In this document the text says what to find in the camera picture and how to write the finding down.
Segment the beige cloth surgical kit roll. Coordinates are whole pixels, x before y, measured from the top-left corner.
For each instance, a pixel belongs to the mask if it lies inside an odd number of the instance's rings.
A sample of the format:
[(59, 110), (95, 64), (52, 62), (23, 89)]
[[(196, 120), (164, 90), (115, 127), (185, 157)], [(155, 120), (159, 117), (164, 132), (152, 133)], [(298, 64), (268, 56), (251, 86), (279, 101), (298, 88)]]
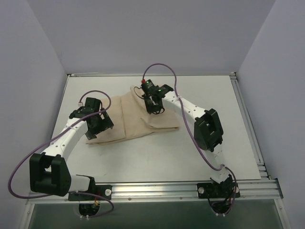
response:
[(179, 130), (180, 123), (174, 111), (166, 109), (161, 114), (147, 113), (144, 101), (137, 96), (142, 90), (133, 88), (131, 86), (128, 93), (111, 98), (112, 104), (107, 114), (114, 127), (99, 133), (95, 139), (87, 140), (87, 144), (107, 145), (153, 133)]

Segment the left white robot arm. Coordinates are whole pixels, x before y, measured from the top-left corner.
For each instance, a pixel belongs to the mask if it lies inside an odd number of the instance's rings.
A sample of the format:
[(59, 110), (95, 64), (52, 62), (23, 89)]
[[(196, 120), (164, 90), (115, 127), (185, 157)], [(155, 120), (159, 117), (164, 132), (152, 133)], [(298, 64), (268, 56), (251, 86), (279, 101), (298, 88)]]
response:
[(70, 174), (66, 161), (83, 136), (93, 140), (99, 133), (113, 128), (112, 120), (102, 109), (101, 100), (86, 98), (85, 104), (70, 114), (58, 138), (40, 154), (30, 157), (31, 191), (61, 197), (79, 192), (85, 200), (95, 197), (94, 179)]

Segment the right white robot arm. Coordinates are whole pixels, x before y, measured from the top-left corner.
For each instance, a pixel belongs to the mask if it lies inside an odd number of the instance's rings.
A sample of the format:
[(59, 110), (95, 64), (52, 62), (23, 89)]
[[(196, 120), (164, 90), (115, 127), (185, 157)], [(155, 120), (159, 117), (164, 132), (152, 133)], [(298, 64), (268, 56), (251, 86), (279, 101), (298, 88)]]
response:
[(224, 165), (224, 131), (217, 111), (194, 105), (166, 84), (158, 86), (151, 80), (143, 80), (141, 89), (148, 113), (160, 114), (168, 108), (181, 115), (191, 140), (211, 169), (213, 194), (217, 197), (224, 196), (229, 191), (227, 182), (233, 180), (233, 176)]

